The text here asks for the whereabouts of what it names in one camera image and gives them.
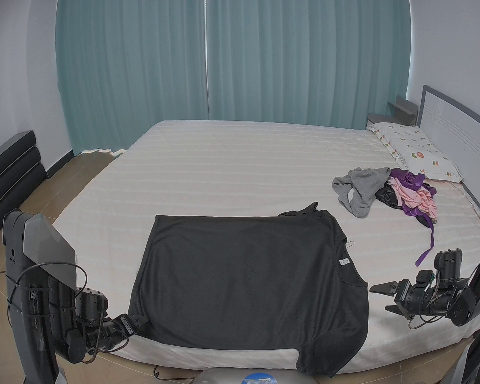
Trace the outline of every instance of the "round blue sticker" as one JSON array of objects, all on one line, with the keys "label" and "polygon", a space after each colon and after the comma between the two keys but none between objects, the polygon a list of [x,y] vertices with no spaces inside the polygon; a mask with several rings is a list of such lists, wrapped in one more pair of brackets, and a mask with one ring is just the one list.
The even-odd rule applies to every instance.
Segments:
[{"label": "round blue sticker", "polygon": [[243,379],[241,384],[278,384],[275,377],[267,373],[254,373]]}]

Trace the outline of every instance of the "curtain fold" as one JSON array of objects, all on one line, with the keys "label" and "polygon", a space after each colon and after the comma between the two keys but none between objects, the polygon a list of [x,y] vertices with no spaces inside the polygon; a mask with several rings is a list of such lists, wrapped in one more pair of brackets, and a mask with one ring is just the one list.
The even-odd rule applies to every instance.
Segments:
[{"label": "curtain fold", "polygon": [[59,0],[56,56],[76,154],[208,119],[203,0]]},{"label": "curtain fold", "polygon": [[207,0],[210,118],[365,129],[405,96],[408,0]]}]

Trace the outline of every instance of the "floral pillow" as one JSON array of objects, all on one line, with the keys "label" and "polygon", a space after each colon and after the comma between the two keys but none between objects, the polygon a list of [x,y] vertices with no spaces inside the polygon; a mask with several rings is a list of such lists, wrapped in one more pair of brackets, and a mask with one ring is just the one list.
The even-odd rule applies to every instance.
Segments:
[{"label": "floral pillow", "polygon": [[432,180],[460,183],[462,175],[419,127],[394,123],[376,123],[367,127],[390,151],[400,168],[424,173]]}]

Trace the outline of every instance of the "purple garment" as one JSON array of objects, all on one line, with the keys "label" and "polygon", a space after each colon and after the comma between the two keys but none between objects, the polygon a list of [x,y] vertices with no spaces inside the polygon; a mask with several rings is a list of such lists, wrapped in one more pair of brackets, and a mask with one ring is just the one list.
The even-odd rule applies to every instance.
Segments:
[{"label": "purple garment", "polygon": [[[400,168],[393,168],[392,170],[390,170],[390,176],[397,178],[398,181],[400,182],[400,184],[402,184],[405,188],[409,188],[413,191],[417,191],[420,187],[423,187],[428,192],[430,192],[431,196],[433,196],[437,193],[437,190],[434,187],[431,187],[430,185],[424,183],[425,175],[423,173],[419,173],[418,175],[414,175],[409,170],[404,170],[404,169],[400,169]],[[420,255],[420,257],[418,258],[418,260],[415,262],[415,265],[419,266],[421,264],[421,262],[423,261],[423,259],[425,259],[425,257],[428,255],[428,252],[430,252],[430,250],[435,245],[435,243],[433,241],[432,219],[430,219],[430,217],[426,213],[420,211],[418,208],[410,208],[410,207],[406,206],[405,203],[402,204],[402,208],[403,208],[403,212],[405,212],[405,214],[408,215],[408,216],[418,216],[418,215],[423,216],[427,220],[428,226],[432,230],[432,235],[430,237],[430,248],[427,249],[424,253],[422,253]]]}]

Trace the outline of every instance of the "tiled floor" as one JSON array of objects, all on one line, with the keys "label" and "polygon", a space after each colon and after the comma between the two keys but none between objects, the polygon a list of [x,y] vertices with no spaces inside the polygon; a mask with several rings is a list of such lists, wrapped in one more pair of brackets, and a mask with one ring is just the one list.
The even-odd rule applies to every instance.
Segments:
[{"label": "tiled floor", "polygon": [[[77,156],[44,181],[22,204],[24,212],[42,212],[54,222],[60,212],[114,157],[110,153],[93,152]],[[5,267],[5,249],[0,245],[0,270]],[[21,383],[24,378],[12,331],[6,317],[5,274],[0,275],[0,382]],[[358,373],[338,374],[334,378],[317,377],[319,383],[331,384],[426,384],[436,383],[462,352],[467,340],[424,355]],[[126,360],[114,355],[99,354],[93,364],[70,364],[61,358],[69,384],[153,384],[153,365]],[[194,377],[198,372],[174,368],[160,368],[165,379]],[[188,383],[175,380],[170,383]]]}]

